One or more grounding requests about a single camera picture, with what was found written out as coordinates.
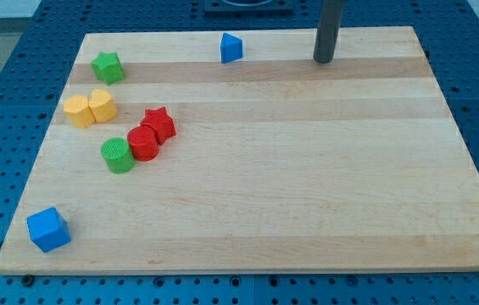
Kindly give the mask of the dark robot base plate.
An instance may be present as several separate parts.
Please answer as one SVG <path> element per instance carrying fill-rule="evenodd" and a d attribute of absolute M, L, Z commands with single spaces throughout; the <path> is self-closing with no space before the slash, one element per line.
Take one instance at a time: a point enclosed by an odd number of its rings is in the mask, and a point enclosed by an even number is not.
<path fill-rule="evenodd" d="M 294 10 L 294 3 L 294 0 L 204 0 L 203 13 L 205 15 L 290 13 Z"/>

